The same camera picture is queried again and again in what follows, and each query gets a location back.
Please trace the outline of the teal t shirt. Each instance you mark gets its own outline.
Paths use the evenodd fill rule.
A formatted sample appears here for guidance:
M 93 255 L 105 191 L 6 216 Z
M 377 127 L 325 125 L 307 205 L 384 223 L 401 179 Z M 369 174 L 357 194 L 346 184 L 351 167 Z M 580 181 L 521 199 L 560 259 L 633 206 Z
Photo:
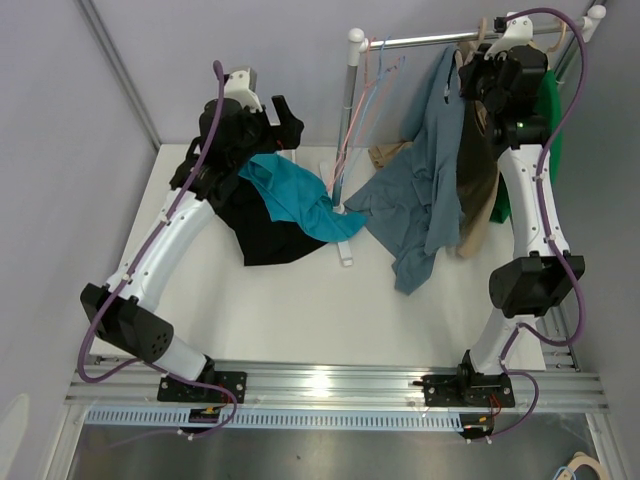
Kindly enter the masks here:
M 359 213 L 337 213 L 322 180 L 278 154 L 257 154 L 240 170 L 258 191 L 273 221 L 297 224 L 309 237 L 347 241 L 366 224 Z

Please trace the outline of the black t shirt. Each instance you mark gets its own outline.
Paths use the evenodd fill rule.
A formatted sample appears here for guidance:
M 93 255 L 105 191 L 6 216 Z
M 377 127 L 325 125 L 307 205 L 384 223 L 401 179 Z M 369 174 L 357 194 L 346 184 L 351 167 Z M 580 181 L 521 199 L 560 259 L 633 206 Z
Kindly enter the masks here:
M 240 178 L 226 202 L 214 211 L 235 233 L 246 267 L 288 264 L 325 245 L 295 222 L 273 221 L 260 193 L 246 179 Z

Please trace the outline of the grey blue t shirt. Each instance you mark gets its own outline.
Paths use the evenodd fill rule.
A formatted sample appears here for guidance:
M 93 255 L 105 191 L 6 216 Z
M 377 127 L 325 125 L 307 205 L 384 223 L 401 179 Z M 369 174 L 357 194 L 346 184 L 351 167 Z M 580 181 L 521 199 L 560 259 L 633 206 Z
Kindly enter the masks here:
M 456 168 L 465 117 L 456 53 L 446 47 L 414 96 L 401 137 L 410 145 L 344 201 L 393 255 L 394 288 L 410 295 L 431 276 L 436 254 L 460 240 Z

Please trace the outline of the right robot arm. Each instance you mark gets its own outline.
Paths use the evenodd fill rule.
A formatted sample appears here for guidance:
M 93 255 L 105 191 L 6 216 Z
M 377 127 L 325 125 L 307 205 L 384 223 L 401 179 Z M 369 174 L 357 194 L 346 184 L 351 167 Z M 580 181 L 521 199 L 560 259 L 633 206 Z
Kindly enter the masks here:
M 490 275 L 493 311 L 455 374 L 419 380 L 429 407 L 512 408 L 513 347 L 526 336 L 563 344 L 543 336 L 536 323 L 577 291 L 585 261 L 571 253 L 555 210 L 551 127 L 536 110 L 547 72 L 546 54 L 530 45 L 495 52 L 488 44 L 460 71 L 462 97 L 481 102 L 487 111 L 485 136 L 508 192 L 514 254 Z

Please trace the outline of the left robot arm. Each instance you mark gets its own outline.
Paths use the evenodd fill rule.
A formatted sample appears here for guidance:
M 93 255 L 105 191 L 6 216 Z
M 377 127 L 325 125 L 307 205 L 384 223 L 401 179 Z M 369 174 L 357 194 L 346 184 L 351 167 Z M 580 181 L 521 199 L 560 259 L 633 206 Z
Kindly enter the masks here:
M 155 223 L 137 251 L 103 284 L 87 284 L 80 301 L 90 322 L 77 359 L 77 372 L 93 382 L 84 368 L 94 340 L 106 342 L 166 375 L 167 383 L 194 401 L 214 391 L 214 361 L 180 339 L 171 323 L 155 311 L 175 267 L 201 230 L 211 222 L 239 184 L 239 172 L 256 154 L 293 150 L 300 144 L 303 122 L 284 96 L 272 99 L 278 118 L 271 124 L 262 110 L 251 111 L 224 96 L 209 101 L 200 116 L 200 133 L 177 167 L 170 191 Z

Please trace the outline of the green t shirt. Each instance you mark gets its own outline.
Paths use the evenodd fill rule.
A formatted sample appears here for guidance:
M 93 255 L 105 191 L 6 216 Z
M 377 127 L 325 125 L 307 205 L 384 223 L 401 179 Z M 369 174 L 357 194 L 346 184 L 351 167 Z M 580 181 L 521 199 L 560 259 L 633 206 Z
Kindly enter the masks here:
M 543 116 L 549 126 L 549 131 L 553 133 L 560 123 L 563 115 L 561 99 L 558 92 L 557 79 L 552 70 L 549 70 L 538 90 L 538 100 L 535 105 L 535 112 Z M 562 155 L 563 137 L 559 133 L 550 149 L 549 170 L 551 183 L 554 183 L 558 174 Z M 496 200 L 491 212 L 490 221 L 503 224 L 511 215 L 511 206 L 507 186 L 502 174 L 499 174 L 499 182 Z

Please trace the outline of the beige t shirt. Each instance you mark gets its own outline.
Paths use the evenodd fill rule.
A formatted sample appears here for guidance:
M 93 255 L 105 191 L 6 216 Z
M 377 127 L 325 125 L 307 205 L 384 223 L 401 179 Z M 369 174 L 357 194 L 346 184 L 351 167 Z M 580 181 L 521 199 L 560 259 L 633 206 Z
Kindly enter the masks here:
M 462 67 L 459 49 L 456 63 L 459 76 Z M 464 101 L 465 117 L 456 168 L 456 191 L 461 204 L 462 220 L 459 228 L 460 240 L 452 247 L 458 247 L 466 241 L 469 230 L 480 219 L 482 210 L 493 200 L 498 179 L 495 160 L 480 129 L 476 104 Z

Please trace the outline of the beige hanger on floor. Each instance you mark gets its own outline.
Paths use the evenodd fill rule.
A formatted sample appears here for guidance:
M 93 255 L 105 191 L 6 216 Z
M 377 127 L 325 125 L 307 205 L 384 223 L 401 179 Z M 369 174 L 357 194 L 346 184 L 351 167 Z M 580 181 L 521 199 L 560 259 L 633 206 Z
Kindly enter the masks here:
M 611 479 L 606 468 L 597 459 L 583 452 L 576 452 L 567 465 L 558 468 L 553 480 L 576 480 L 580 468 L 588 468 L 599 480 Z

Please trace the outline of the silver white clothes rack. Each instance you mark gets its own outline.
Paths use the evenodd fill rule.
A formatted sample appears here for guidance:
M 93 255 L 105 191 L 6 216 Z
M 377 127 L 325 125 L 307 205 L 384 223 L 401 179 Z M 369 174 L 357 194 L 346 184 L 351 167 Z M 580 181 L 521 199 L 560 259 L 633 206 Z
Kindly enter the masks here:
M 577 42 L 583 41 L 588 43 L 602 19 L 606 16 L 606 3 L 604 1 L 592 1 L 588 5 L 588 9 L 584 15 L 575 21 L 576 27 L 580 33 L 575 35 L 569 44 L 563 48 L 563 53 L 555 65 L 555 75 L 557 80 L 561 80 L 570 67 L 573 56 L 577 50 Z M 377 74 L 371 84 L 366 83 L 363 86 L 361 98 L 359 101 L 354 100 L 355 88 L 358 78 L 358 67 L 361 56 L 367 56 L 371 51 L 383 51 L 423 46 L 444 45 L 459 41 L 474 42 L 477 38 L 477 30 L 469 32 L 457 32 L 438 35 L 427 35 L 421 37 L 400 38 L 395 40 L 377 41 L 369 39 L 360 28 L 353 28 L 348 32 L 348 48 L 347 48 L 347 71 L 345 79 L 345 88 L 342 100 L 342 112 L 340 118 L 340 127 L 336 151 L 336 159 L 333 162 L 323 161 L 320 163 L 319 171 L 322 180 L 327 186 L 327 190 L 331 195 L 334 209 L 342 213 L 344 207 L 342 205 L 342 188 L 344 182 L 344 169 L 347 165 L 347 153 L 349 143 L 356 138 L 353 133 L 353 124 L 356 120 L 362 121 L 366 115 L 361 113 L 362 103 L 375 95 L 378 83 L 382 81 L 382 75 Z M 488 24 L 488 32 L 485 40 L 498 39 L 499 33 L 494 31 L 494 26 Z

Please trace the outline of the grey wall corner profile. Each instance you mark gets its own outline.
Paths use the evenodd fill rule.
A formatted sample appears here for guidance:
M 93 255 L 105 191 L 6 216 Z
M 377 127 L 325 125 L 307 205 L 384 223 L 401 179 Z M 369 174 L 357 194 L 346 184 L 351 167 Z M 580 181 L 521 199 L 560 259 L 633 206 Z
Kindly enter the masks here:
M 92 0 L 75 0 L 74 4 L 103 55 L 144 137 L 153 150 L 158 152 L 162 144 L 160 135 L 96 3 Z

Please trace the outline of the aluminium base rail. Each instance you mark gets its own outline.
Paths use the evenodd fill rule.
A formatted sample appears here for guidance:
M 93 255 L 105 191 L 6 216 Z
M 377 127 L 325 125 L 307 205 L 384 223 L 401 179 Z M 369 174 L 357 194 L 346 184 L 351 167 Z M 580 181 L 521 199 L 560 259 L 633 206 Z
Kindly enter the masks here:
M 423 409 L 424 394 L 414 383 L 426 375 L 452 375 L 452 368 L 322 365 L 217 360 L 218 371 L 248 374 L 245 408 L 408 411 Z M 607 413 L 600 377 L 575 370 L 534 372 L 540 413 Z M 85 383 L 73 373 L 69 404 L 152 405 L 161 374 L 140 364 L 99 382 Z

